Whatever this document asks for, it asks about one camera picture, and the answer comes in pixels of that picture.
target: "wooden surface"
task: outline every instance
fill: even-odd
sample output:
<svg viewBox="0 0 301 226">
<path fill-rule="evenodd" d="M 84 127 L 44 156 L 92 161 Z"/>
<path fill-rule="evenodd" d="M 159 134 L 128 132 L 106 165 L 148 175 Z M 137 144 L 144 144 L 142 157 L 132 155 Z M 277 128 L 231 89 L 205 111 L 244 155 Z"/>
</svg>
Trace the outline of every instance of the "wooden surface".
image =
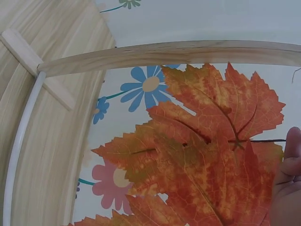
<svg viewBox="0 0 301 226">
<path fill-rule="evenodd" d="M 49 76 L 113 68 L 242 63 L 301 66 L 301 46 L 247 40 L 178 41 L 114 48 L 47 61 L 38 66 Z"/>
<path fill-rule="evenodd" d="M 0 0 L 0 32 L 9 27 L 19 31 L 43 61 L 115 46 L 89 0 Z M 81 145 L 103 75 L 104 71 L 57 77 L 77 100 L 71 112 L 42 89 L 18 163 L 12 226 L 71 221 Z M 0 42 L 0 205 L 11 146 L 33 83 Z"/>
<path fill-rule="evenodd" d="M 38 76 L 37 67 L 43 61 L 16 29 L 6 29 L 0 40 L 31 75 Z M 57 78 L 46 78 L 43 87 L 69 111 L 74 108 L 73 96 Z"/>
</svg>

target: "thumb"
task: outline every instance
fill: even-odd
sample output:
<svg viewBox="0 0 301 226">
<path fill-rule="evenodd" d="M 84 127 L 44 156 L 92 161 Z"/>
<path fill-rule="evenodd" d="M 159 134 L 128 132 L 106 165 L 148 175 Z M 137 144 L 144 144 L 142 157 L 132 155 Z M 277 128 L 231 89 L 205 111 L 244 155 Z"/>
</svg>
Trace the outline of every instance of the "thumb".
<svg viewBox="0 0 301 226">
<path fill-rule="evenodd" d="M 301 130 L 292 127 L 286 135 L 284 159 L 291 157 L 301 157 Z"/>
</svg>

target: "white tube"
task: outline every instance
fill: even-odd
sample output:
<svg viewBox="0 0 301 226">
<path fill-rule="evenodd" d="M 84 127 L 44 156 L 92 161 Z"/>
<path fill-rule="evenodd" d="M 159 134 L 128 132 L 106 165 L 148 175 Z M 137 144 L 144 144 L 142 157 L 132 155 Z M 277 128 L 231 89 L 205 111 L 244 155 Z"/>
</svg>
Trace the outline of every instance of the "white tube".
<svg viewBox="0 0 301 226">
<path fill-rule="evenodd" d="M 17 164 L 20 156 L 20 151 L 22 147 L 22 142 L 24 139 L 24 134 L 26 132 L 26 128 L 32 114 L 32 110 L 34 104 L 37 101 L 39 92 L 42 88 L 42 85 L 46 79 L 46 73 L 40 72 L 34 86 L 32 88 L 32 92 L 28 98 L 27 104 L 25 106 L 17 134 L 15 137 L 13 149 L 11 151 L 11 156 L 8 165 L 8 173 L 6 177 L 5 190 L 4 190 L 4 204 L 3 204 L 3 226 L 11 226 L 11 207 L 13 200 L 13 190 L 14 190 L 14 182 L 17 170 Z"/>
</svg>

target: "red autumn leaf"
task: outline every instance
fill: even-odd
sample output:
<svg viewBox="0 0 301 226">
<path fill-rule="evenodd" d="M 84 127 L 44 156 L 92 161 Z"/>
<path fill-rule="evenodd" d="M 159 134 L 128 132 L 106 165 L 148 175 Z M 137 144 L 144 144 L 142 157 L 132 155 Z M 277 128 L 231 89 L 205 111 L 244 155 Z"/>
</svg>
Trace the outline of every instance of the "red autumn leaf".
<svg viewBox="0 0 301 226">
<path fill-rule="evenodd" d="M 85 218 L 74 226 L 183 226 L 184 222 L 159 196 L 127 196 L 135 215 L 118 214 L 112 211 L 112 219 L 96 216 Z"/>
<path fill-rule="evenodd" d="M 280 112 L 285 104 L 278 102 L 275 91 L 270 90 L 256 72 L 248 80 L 230 63 L 225 80 L 209 64 L 200 69 L 187 65 L 184 72 L 168 67 L 162 67 L 162 71 L 167 90 L 196 116 L 171 102 L 164 102 L 149 110 L 151 118 L 160 122 L 178 122 L 181 129 L 185 125 L 186 130 L 208 141 L 219 127 L 228 140 L 239 142 L 274 129 L 283 120 Z"/>
<path fill-rule="evenodd" d="M 206 144 L 192 133 L 186 147 L 159 134 L 159 171 L 165 175 L 167 204 L 190 225 L 260 226 L 271 198 L 273 173 L 262 174 L 248 142 L 239 159 L 227 138 Z"/>
<path fill-rule="evenodd" d="M 284 104 L 257 73 L 248 80 L 230 64 L 225 80 L 209 64 L 162 70 L 168 91 L 196 115 L 159 103 L 148 110 L 152 120 L 137 125 L 135 133 L 93 151 L 127 171 L 134 182 L 130 194 L 168 194 L 167 204 L 191 226 L 268 226 L 282 150 L 249 140 L 281 124 Z M 142 202 L 139 209 L 145 208 Z M 128 217 L 115 215 L 110 222 L 117 219 Z M 152 225 L 147 220 L 137 225 Z"/>
</svg>

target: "wooden frame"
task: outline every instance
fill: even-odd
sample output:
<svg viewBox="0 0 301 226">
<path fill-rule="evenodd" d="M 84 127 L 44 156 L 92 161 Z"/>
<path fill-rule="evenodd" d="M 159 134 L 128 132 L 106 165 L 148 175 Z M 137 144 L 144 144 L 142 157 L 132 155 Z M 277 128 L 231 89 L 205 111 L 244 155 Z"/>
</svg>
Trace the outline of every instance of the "wooden frame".
<svg viewBox="0 0 301 226">
<path fill-rule="evenodd" d="M 248 40 L 176 41 L 101 50 L 41 63 L 47 77 L 113 68 L 202 63 L 301 66 L 301 46 Z"/>
</svg>

